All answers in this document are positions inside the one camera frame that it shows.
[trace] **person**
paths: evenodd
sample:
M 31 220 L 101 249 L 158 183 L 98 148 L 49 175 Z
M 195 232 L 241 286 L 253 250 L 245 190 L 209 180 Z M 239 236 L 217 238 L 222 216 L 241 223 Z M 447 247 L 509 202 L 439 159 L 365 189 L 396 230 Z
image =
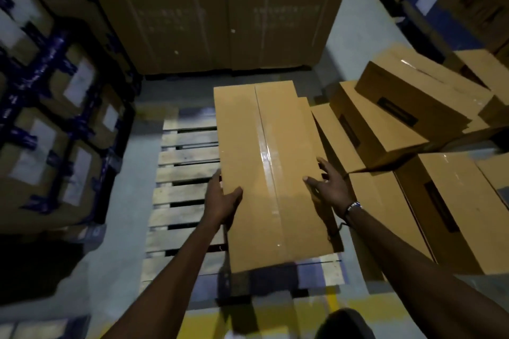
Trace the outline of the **person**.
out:
M 502 307 L 384 227 L 352 200 L 346 183 L 332 165 L 323 158 L 318 161 L 327 180 L 304 177 L 305 183 L 357 232 L 426 337 L 509 337 L 509 314 Z M 205 210 L 199 225 L 104 339 L 174 338 L 178 335 L 207 248 L 241 200 L 242 188 L 223 194 L 220 171 L 216 172 L 207 187 Z M 344 325 L 348 328 L 346 331 L 342 330 Z M 329 316 L 317 336 L 374 337 L 371 331 L 366 333 L 366 327 L 358 313 L 339 310 Z M 345 332 L 356 333 L 356 336 L 346 336 Z

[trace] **gray floor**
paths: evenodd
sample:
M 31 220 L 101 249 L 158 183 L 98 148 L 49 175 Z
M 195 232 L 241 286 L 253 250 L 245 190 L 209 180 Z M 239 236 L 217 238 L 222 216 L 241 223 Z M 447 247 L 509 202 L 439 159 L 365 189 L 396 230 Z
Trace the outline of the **gray floor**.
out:
M 332 82 L 357 79 L 369 59 L 395 41 L 407 43 L 378 0 L 344 0 L 326 51 L 311 71 L 145 82 L 138 102 L 211 106 L 214 86 L 286 79 L 294 81 L 299 96 L 315 98 Z M 86 255 L 72 275 L 60 283 L 53 297 L 2 307 L 0 320 L 50 319 L 91 313 L 90 334 L 94 337 L 105 323 L 122 315 L 138 294 L 161 129 L 162 123 L 157 121 L 135 123 L 124 165 L 111 195 L 104 243 Z M 351 286 L 341 289 L 341 294 L 349 297 L 351 293 L 354 297 L 367 290 L 356 275 L 358 264 L 349 235 L 344 239 L 347 248 L 344 259 L 347 271 L 352 272 L 348 274 Z M 403 325 L 405 337 L 419 336 L 413 323 Z M 379 337 L 385 337 L 388 329 L 383 327 L 379 332 Z

